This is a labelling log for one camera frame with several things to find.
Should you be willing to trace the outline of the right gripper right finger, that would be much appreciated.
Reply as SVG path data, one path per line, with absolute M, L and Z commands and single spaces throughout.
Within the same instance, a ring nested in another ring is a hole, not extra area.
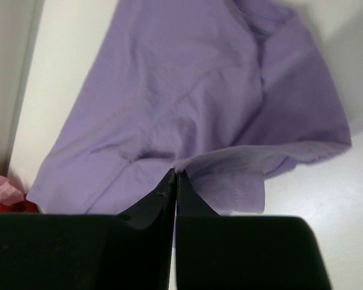
M 178 177 L 178 289 L 330 289 L 316 237 L 294 216 L 221 216 Z

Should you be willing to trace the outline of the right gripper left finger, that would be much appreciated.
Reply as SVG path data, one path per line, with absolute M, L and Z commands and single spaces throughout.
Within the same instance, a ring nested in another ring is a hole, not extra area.
M 0 214 L 0 289 L 168 289 L 175 172 L 117 215 Z

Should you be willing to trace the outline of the purple t-shirt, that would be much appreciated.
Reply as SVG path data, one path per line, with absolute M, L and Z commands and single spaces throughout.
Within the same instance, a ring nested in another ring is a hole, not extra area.
M 46 213 L 117 214 L 174 169 L 219 213 L 262 212 L 265 179 L 351 143 L 296 10 L 120 1 L 27 198 Z

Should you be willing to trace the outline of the red t-shirt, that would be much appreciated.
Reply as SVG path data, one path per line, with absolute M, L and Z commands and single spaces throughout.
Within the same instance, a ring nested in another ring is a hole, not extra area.
M 0 214 L 8 213 L 40 213 L 40 211 L 35 203 L 27 199 L 27 194 L 23 194 L 19 202 L 12 202 L 9 205 L 0 202 Z

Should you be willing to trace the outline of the pink t-shirt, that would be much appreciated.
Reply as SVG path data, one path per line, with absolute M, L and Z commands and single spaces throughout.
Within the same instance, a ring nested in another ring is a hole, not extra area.
M 0 204 L 9 206 L 23 200 L 23 192 L 11 185 L 6 177 L 0 176 Z

